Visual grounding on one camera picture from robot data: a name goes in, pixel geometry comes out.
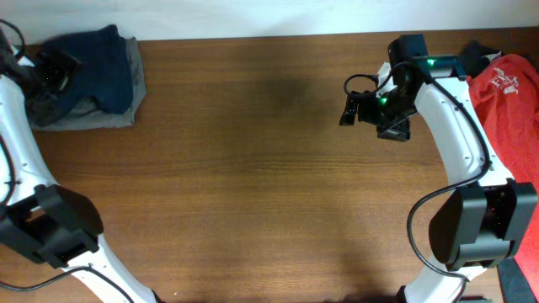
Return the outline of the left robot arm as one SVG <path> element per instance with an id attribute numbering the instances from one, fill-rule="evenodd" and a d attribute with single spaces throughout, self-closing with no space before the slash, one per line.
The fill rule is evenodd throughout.
<path id="1" fill-rule="evenodd" d="M 1 286 L 28 292 L 73 276 L 103 302 L 159 302 L 109 247 L 93 202 L 52 176 L 30 129 L 29 101 L 60 92 L 76 68 L 67 54 L 31 60 L 1 41 L 1 243 L 62 271 L 31 286 Z"/>

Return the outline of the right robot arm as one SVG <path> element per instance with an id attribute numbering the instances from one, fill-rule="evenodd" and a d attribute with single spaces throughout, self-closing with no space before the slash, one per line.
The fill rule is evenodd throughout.
<path id="1" fill-rule="evenodd" d="M 421 115 L 435 139 L 448 184 L 432 217 L 430 254 L 397 302 L 463 302 L 472 280 L 511 263 L 523 241 L 537 194 L 501 162 L 472 106 L 465 72 L 453 56 L 389 62 L 371 91 L 348 91 L 341 125 L 363 121 L 387 140 L 406 141 L 409 119 Z"/>

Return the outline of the navy blue shorts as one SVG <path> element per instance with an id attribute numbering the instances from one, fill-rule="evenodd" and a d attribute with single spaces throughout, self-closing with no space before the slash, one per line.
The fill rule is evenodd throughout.
<path id="1" fill-rule="evenodd" d="M 57 48 L 76 57 L 81 66 L 64 93 L 45 102 L 27 101 L 30 121 L 48 126 L 65 118 L 88 99 L 105 114 L 124 114 L 133 101 L 131 66 L 125 38 L 110 24 L 95 31 L 60 35 L 45 41 L 40 51 Z"/>

